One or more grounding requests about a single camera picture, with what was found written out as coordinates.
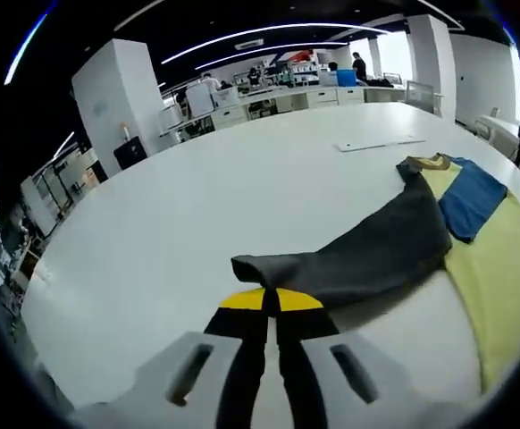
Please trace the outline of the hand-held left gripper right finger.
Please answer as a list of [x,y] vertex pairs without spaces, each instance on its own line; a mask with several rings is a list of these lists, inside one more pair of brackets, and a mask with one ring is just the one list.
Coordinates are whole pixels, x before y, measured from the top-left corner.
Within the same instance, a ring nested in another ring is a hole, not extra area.
[[296,428],[414,428],[417,396],[397,362],[323,305],[278,289],[280,373]]

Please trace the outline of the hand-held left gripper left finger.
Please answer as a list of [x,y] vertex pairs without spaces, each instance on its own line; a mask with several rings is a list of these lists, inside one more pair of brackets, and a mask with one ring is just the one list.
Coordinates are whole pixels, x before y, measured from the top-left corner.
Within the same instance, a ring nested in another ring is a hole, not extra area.
[[202,332],[187,332],[144,364],[135,390],[163,428],[249,428],[265,368],[263,289],[226,298]]

